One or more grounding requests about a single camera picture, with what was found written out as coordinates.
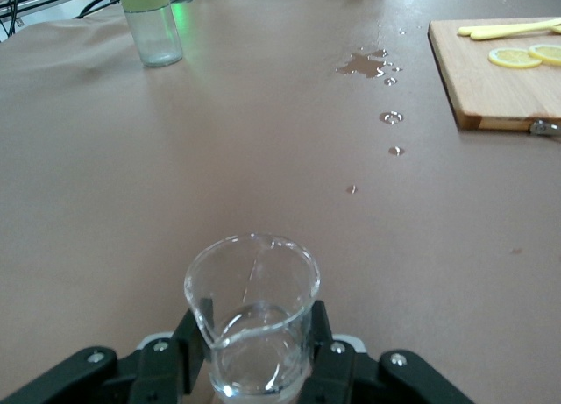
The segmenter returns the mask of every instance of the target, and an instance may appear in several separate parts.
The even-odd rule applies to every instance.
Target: glass beaker
[[[309,374],[316,261],[284,237],[228,237],[187,271],[185,295],[210,350],[210,381],[226,403],[292,400]]]

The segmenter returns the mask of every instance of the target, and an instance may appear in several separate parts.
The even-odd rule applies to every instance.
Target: water spill
[[[377,78],[385,74],[382,67],[386,65],[383,60],[372,59],[372,54],[362,55],[360,53],[352,53],[351,60],[341,68],[337,68],[340,74],[364,74],[366,78]]]
[[[380,113],[380,121],[386,124],[395,125],[403,120],[403,115],[400,112],[382,112]]]
[[[401,156],[402,154],[405,153],[405,150],[403,150],[401,147],[398,147],[396,145],[395,147],[391,147],[387,152],[393,154],[394,156]]]
[[[376,58],[386,58],[388,56],[386,49],[378,49],[376,52],[372,52],[372,56]]]

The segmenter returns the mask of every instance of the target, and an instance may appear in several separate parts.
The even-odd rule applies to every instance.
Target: black cable
[[[80,14],[78,14],[75,18],[84,18],[84,17],[86,17],[88,14],[91,14],[91,13],[93,13],[93,12],[96,12],[96,11],[99,11],[99,10],[105,8],[107,5],[112,5],[112,4],[116,4],[116,3],[119,2],[119,0],[113,0],[113,1],[110,1],[107,5],[104,5],[103,7],[96,8],[96,9],[92,10],[92,7],[98,5],[98,4],[101,3],[102,1],[104,1],[104,0],[94,0],[94,1],[92,1],[91,3],[89,3],[88,5],[86,5],[86,6],[83,8],[82,12],[81,12]]]
[[[8,1],[8,6],[10,7],[10,16],[13,17],[13,7],[11,5],[11,0],[7,0]],[[6,30],[6,26],[4,25],[4,22],[2,21],[2,19],[0,18],[0,23],[2,24],[2,28],[4,29],[4,32],[6,33],[6,36],[10,37],[10,34],[8,33],[8,31]]]
[[[16,34],[16,20],[18,19],[18,0],[13,0],[11,7],[11,24],[8,37]]]

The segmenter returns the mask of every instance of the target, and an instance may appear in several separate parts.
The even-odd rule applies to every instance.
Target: beige tablecloth
[[[174,6],[185,58],[162,69],[118,6],[1,44],[0,396],[82,347],[124,356],[172,330],[189,261],[269,231],[312,251],[332,328],[374,357],[413,350],[476,402],[558,402],[561,145],[458,131],[427,39],[433,19],[555,14],[195,0]],[[337,72],[369,53],[385,75]]]

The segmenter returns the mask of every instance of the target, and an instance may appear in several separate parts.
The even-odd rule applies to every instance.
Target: screw
[[[390,356],[390,361],[399,367],[407,365],[407,359],[400,353],[394,353]]]
[[[159,340],[159,342],[154,345],[154,351],[164,351],[167,347],[169,347],[167,341]]]
[[[99,363],[105,359],[105,355],[100,351],[94,351],[88,356],[88,363]]]
[[[544,134],[547,131],[547,125],[542,119],[538,119],[537,121],[535,121],[534,125],[536,126],[537,134]]]
[[[333,351],[336,354],[343,354],[345,351],[345,347],[343,343],[339,343],[338,341],[336,341],[335,343],[331,343],[331,351]]]

